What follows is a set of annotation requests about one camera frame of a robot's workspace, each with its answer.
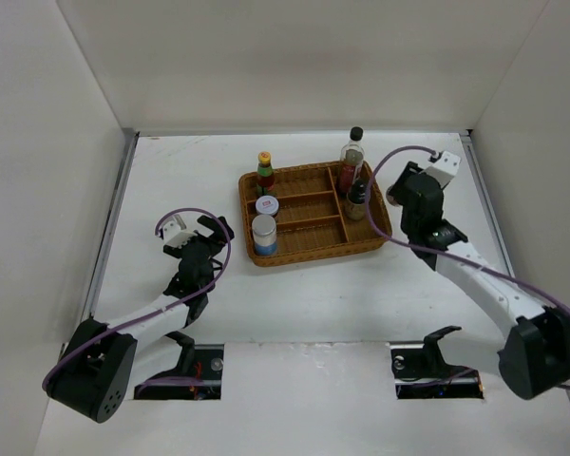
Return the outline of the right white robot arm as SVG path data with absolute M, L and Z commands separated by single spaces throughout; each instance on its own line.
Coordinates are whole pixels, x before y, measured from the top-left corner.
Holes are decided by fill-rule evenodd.
M 442 156 L 427 168 L 410 161 L 388 197 L 402 208 L 408 247 L 462 290 L 496 324 L 503 345 L 489 357 L 509 389 L 529 400 L 570 380 L 570 309 L 537 288 L 493 270 L 468 237 L 444 217 L 444 191 L 458 160 Z

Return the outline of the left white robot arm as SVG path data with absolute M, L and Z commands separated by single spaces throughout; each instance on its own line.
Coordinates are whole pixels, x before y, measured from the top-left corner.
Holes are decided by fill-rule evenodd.
M 202 346 L 184 334 L 208 304 L 228 262 L 235 235 L 223 217 L 200 211 L 208 235 L 188 231 L 174 211 L 155 234 L 178 270 L 162 294 L 142 309 L 110 322 L 81 322 L 42 383 L 47 396 L 96 423 L 126 399 L 215 400 L 221 395 L 222 346 Z

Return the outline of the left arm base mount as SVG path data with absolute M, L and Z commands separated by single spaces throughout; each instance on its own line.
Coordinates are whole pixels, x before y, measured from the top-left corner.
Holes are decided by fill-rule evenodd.
M 136 357 L 127 397 L 132 400 L 218 400 L 224 370 L 222 344 L 198 344 L 171 332 Z

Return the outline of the red sauce bottle green label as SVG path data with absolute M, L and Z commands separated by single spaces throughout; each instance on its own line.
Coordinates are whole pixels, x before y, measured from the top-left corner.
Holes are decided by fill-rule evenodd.
M 256 192 L 259 197 L 272 195 L 275 191 L 275 174 L 272 167 L 272 157 L 267 151 L 257 156 Z

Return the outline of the small brown black-capped bottle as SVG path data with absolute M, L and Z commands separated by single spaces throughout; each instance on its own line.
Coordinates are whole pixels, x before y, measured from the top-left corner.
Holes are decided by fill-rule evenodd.
M 352 185 L 345 198 L 345 215 L 351 220 L 361 220 L 365 216 L 365 197 L 367 183 L 363 179 L 357 179 Z

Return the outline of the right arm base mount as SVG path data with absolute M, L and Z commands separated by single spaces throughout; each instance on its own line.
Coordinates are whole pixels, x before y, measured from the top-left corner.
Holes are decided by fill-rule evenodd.
M 390 344 L 390 365 L 399 400 L 484 399 L 479 373 L 467 366 L 450 365 L 438 342 L 458 326 L 446 326 L 422 341 Z

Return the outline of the tall dark soy sauce bottle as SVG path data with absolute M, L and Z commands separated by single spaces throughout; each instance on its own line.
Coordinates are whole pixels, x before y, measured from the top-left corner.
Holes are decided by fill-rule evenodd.
M 350 131 L 349 141 L 341 150 L 336 179 L 336 190 L 340 196 L 345 196 L 350 191 L 359 176 L 365 159 L 365 151 L 361 145 L 363 136 L 363 128 L 354 126 Z

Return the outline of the silver-capped blue label shaker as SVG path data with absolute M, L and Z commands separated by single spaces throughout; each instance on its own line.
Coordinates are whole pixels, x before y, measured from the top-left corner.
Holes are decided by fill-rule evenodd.
M 257 215 L 252 220 L 254 250 L 259 256 L 271 256 L 277 250 L 276 221 L 268 215 Z

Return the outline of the small jar white lid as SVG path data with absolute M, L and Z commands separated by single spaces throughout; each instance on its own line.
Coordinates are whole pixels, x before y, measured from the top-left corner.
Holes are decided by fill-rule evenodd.
M 276 219 L 280 205 L 276 197 L 271 195 L 264 195 L 260 196 L 256 200 L 255 208 L 258 215 L 270 216 Z

